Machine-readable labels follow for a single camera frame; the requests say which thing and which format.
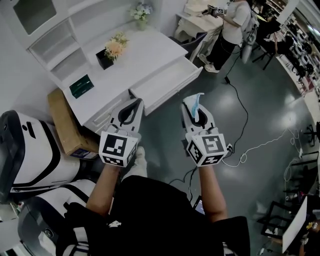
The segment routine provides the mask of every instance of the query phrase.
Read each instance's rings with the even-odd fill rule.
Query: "black t-shirt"
[[[65,220],[57,256],[122,252],[250,255],[245,217],[210,223],[191,207],[185,193],[140,176],[121,183],[107,218],[71,203]]]

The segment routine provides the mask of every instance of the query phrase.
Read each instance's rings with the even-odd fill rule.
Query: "black pants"
[[[213,63],[216,70],[220,70],[231,56],[235,47],[236,44],[226,41],[220,33],[218,39],[214,43],[211,54],[207,56],[206,59]]]

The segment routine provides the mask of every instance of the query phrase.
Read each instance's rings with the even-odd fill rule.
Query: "shoe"
[[[214,65],[204,65],[204,69],[210,73],[219,73],[220,70],[216,70]]]
[[[146,152],[145,149],[142,146],[138,146],[135,152],[135,157],[136,158],[145,158]]]
[[[202,61],[204,64],[206,64],[206,65],[211,65],[211,62],[207,60],[207,56],[205,56],[204,54],[200,54],[200,55],[199,55],[199,59],[200,59],[200,61]]]

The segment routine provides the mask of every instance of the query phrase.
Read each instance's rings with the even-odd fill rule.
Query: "cardboard box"
[[[50,112],[64,153],[81,159],[95,159],[99,153],[99,140],[79,125],[59,88],[48,95]]]

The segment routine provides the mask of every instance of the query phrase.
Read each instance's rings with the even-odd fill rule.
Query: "white t-shirt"
[[[242,31],[246,29],[251,18],[251,9],[247,1],[239,1],[230,3],[226,16],[239,24],[241,27],[236,27],[224,21],[222,36],[231,44],[239,45],[242,41]]]

